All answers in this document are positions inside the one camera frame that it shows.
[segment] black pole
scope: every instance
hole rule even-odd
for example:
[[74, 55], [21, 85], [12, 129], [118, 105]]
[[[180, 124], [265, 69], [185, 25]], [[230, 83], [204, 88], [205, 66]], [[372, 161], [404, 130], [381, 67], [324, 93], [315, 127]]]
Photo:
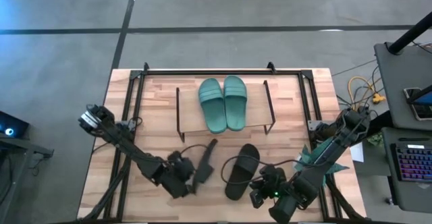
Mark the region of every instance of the black pole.
[[432, 26], [432, 12], [425, 16], [420, 22], [415, 24], [410, 30], [402, 35], [396, 42], [387, 47], [388, 51], [397, 55], [406, 45], [409, 45], [422, 33]]

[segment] keyboard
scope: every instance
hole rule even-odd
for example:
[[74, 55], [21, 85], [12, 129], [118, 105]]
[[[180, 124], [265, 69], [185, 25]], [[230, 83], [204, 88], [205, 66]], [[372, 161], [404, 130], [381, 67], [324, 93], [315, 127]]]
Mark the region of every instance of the keyboard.
[[396, 155], [401, 181], [432, 182], [432, 147], [397, 146]]

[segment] gray floor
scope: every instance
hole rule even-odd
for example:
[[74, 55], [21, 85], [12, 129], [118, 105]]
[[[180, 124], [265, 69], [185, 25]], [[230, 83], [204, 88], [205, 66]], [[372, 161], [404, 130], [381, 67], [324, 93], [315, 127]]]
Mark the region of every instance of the gray floor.
[[[128, 0], [0, 0], [2, 29], [121, 28]], [[409, 25], [432, 0], [136, 0], [131, 28], [182, 26]], [[374, 59], [373, 45], [404, 31], [129, 34], [120, 68], [329, 67], [333, 74]], [[93, 139], [77, 124], [87, 103], [103, 103], [118, 34], [0, 35], [0, 110], [31, 123], [35, 144], [54, 157], [30, 173], [10, 223], [76, 217]], [[418, 42], [432, 40], [426, 32]], [[376, 62], [333, 77], [349, 99], [352, 76], [369, 78]], [[385, 103], [374, 106], [379, 113]], [[430, 223], [432, 215], [388, 206], [382, 177], [358, 175], [367, 214], [378, 221]]]

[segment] wooden table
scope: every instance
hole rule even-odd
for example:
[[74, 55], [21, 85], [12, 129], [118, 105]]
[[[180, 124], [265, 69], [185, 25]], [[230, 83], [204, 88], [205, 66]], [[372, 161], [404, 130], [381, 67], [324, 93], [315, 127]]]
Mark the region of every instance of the wooden table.
[[[129, 74], [129, 69], [115, 69], [111, 75], [105, 106], [115, 114], [116, 119], [122, 116]], [[323, 120], [334, 120], [340, 109], [330, 71], [313, 69], [313, 74]], [[268, 208], [273, 206], [272, 200], [268, 199], [260, 209], [254, 209], [248, 195], [249, 191], [239, 201], [228, 199], [224, 194], [225, 184], [221, 180], [220, 170], [223, 162], [237, 155], [241, 146], [246, 143], [254, 144], [260, 152], [261, 160], [268, 163], [295, 159], [303, 146], [308, 145], [298, 78], [281, 75], [241, 76], [246, 84], [262, 84], [264, 80], [269, 83], [276, 124], [268, 135], [265, 135], [263, 127], [245, 128], [241, 132], [226, 131], [220, 135], [194, 132], [186, 134], [186, 142], [182, 143], [176, 132], [176, 88], [196, 90], [205, 78], [208, 76], [146, 76], [140, 108], [143, 123], [137, 130], [135, 144], [144, 152], [166, 158], [174, 150], [181, 150], [193, 144], [208, 144], [211, 139], [216, 138], [219, 142], [210, 159], [215, 172], [205, 184], [198, 187], [197, 195], [190, 194], [185, 198], [173, 199], [161, 186], [156, 187], [141, 176], [137, 166], [132, 163], [124, 221], [274, 222], [268, 213]], [[221, 82], [224, 76], [214, 76], [214, 78]], [[315, 115], [308, 85], [306, 91], [310, 113]], [[134, 108], [133, 104], [134, 99], [132, 99], [130, 115]], [[94, 147], [103, 143], [101, 139], [97, 139]], [[203, 150], [203, 148], [191, 148], [185, 154], [197, 166]], [[79, 217], [89, 213], [107, 189], [114, 151], [112, 145], [107, 145], [93, 154], [78, 211]], [[350, 168], [335, 174], [338, 188], [354, 209], [366, 216], [349, 149], [338, 163]], [[225, 169], [226, 178], [229, 177], [233, 164], [234, 162], [231, 162]], [[291, 163], [282, 167], [288, 178], [294, 173]], [[117, 190], [112, 215], [117, 209], [118, 194]], [[334, 216], [328, 191], [326, 195], [330, 214]], [[291, 219], [291, 221], [321, 220], [318, 199], [305, 211], [297, 210]]]

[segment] black slide sandal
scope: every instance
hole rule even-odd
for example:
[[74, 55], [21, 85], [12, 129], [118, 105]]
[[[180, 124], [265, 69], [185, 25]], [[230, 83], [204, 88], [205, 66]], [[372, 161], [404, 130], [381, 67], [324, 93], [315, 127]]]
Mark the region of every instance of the black slide sandal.
[[[250, 156], [259, 160], [259, 151], [258, 149], [251, 145], [245, 144], [240, 152], [239, 156]], [[258, 161], [255, 161], [246, 157], [239, 157], [236, 160], [232, 168], [232, 172], [230, 175], [229, 182], [237, 183], [241, 181], [248, 181], [254, 177], [255, 171], [257, 170], [259, 165]], [[243, 193], [246, 191], [249, 183], [245, 184], [227, 184], [225, 188], [225, 195], [231, 200], [239, 200]]]

